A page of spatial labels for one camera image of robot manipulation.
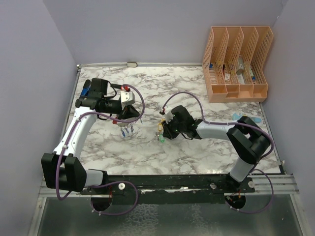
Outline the green tag key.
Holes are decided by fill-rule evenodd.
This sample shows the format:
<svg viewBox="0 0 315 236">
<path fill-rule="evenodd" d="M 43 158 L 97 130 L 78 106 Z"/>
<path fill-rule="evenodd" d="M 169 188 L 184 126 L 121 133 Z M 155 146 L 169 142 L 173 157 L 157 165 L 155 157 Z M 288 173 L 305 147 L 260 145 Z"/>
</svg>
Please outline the green tag key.
<svg viewBox="0 0 315 236">
<path fill-rule="evenodd" d="M 162 133 L 159 133 L 159 132 L 156 132 L 156 137 L 157 137 L 157 140 L 161 143 L 164 143 L 165 142 L 165 139 L 164 139 L 164 136 Z"/>
</svg>

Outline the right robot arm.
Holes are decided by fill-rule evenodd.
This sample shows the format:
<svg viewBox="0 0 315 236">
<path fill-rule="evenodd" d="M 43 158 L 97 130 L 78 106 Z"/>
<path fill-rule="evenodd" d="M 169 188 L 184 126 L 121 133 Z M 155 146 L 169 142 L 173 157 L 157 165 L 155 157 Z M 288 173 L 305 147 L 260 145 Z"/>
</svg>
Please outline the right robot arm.
<svg viewBox="0 0 315 236">
<path fill-rule="evenodd" d="M 194 119 L 182 105 L 173 109 L 162 109 L 163 137 L 175 139 L 182 135 L 185 139 L 219 139 L 230 141 L 238 154 L 238 159 L 228 174 L 226 187 L 238 192 L 244 186 L 244 179 L 263 158 L 272 145 L 270 136 L 260 129 L 249 117 L 241 117 L 232 124 L 209 123 Z"/>
</svg>

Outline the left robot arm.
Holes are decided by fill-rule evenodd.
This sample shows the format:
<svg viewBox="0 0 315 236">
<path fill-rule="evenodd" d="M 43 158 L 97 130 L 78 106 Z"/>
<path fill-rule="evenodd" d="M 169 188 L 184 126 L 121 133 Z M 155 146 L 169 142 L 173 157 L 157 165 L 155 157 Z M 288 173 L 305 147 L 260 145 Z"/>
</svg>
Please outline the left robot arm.
<svg viewBox="0 0 315 236">
<path fill-rule="evenodd" d="M 141 119 L 143 112 L 134 107 L 138 92 L 131 85 L 113 84 L 105 79 L 85 81 L 64 137 L 52 153 L 45 153 L 41 158 L 48 188 L 81 192 L 92 187 L 98 194 L 108 190 L 107 172 L 85 169 L 79 158 L 90 129 L 98 119 L 110 119 L 117 125 L 128 125 Z"/>
</svg>

